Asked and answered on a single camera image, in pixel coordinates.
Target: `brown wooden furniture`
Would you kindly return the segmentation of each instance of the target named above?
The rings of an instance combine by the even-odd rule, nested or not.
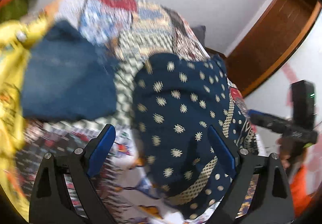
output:
[[[228,77],[245,97],[296,51],[321,10],[317,0],[273,0],[225,60]]]

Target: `blue gripper pad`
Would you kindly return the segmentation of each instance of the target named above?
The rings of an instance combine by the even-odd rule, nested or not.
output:
[[[208,140],[226,174],[230,175],[231,178],[234,178],[234,176],[236,175],[236,165],[234,157],[212,125],[208,128]],[[236,146],[236,144],[232,140],[227,139],[227,141],[231,141],[232,145]]]
[[[97,138],[92,139],[85,147],[85,159],[88,159],[88,177],[99,174],[99,171],[115,141],[115,128],[107,124]]]

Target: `metal screw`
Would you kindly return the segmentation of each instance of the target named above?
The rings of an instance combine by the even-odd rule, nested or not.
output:
[[[275,160],[277,160],[279,158],[279,156],[276,153],[272,153],[271,156]]]
[[[81,154],[82,152],[83,152],[82,148],[77,148],[77,149],[74,150],[74,153],[77,154],[77,155]]]
[[[240,152],[241,154],[243,154],[243,155],[247,155],[247,154],[248,154],[248,150],[247,150],[247,149],[245,149],[245,148],[241,148],[241,149],[239,150],[239,152]]]
[[[44,158],[49,159],[51,156],[52,156],[52,154],[48,152],[48,153],[45,154]]]

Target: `navy blue fabric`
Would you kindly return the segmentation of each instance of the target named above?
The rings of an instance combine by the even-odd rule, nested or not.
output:
[[[230,95],[225,64],[219,56],[189,62],[155,54],[135,83],[135,124],[150,177],[170,205],[194,219],[231,183],[209,143],[208,127],[215,125],[237,146],[258,153],[250,124]]]
[[[118,61],[67,21],[56,23],[31,53],[21,92],[25,118],[94,120],[115,112]]]

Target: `navy polka dot garment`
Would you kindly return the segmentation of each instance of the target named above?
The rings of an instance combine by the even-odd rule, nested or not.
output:
[[[155,54],[135,77],[135,124],[152,181],[166,201],[195,219],[219,201],[231,178],[207,138],[214,124],[237,146],[257,154],[255,135],[232,99],[223,60],[180,60]]]

